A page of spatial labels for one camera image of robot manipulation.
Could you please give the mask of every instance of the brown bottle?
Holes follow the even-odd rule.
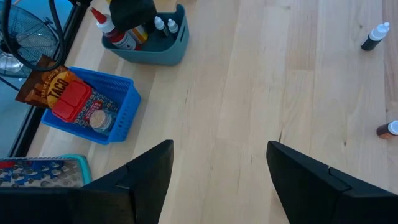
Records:
[[[377,128],[377,135],[382,139],[398,136],[398,121],[392,121]]]

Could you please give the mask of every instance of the wooden table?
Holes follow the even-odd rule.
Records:
[[[67,65],[133,78],[142,103],[126,142],[100,146],[41,125],[30,156],[86,155],[96,179],[164,139],[175,159],[160,223],[287,223],[265,157],[280,142],[398,193],[396,0],[158,0],[186,7],[180,65],[125,62],[86,15]],[[93,6],[105,10],[105,1]],[[359,46],[383,21],[373,51]]]

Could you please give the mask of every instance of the jar lid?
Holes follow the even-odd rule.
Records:
[[[96,110],[90,116],[90,126],[92,128],[100,128],[106,121],[106,113],[103,110]]]

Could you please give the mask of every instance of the white cap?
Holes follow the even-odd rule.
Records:
[[[105,34],[111,32],[114,29],[114,25],[112,23],[111,15],[109,14],[104,14],[106,16],[106,21],[103,24],[100,24],[98,21],[97,26],[104,32]]]
[[[393,121],[388,124],[388,131],[393,135],[398,135],[398,121]]]
[[[387,33],[390,31],[390,23],[385,22],[383,24],[379,24],[369,35],[369,38],[374,41],[379,41],[385,38]]]
[[[169,19],[169,22],[167,23],[167,26],[169,27],[169,31],[172,34],[175,34],[176,32],[178,32],[178,25],[175,23],[174,20]]]
[[[163,30],[164,29],[164,22],[159,16],[155,16],[155,27],[158,30]]]

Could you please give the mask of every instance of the white bottle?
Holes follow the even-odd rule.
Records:
[[[91,8],[98,28],[102,30],[102,33],[108,40],[119,49],[134,50],[136,49],[137,43],[131,35],[125,32],[119,32],[112,23],[111,16],[109,14],[102,14],[94,8]]]

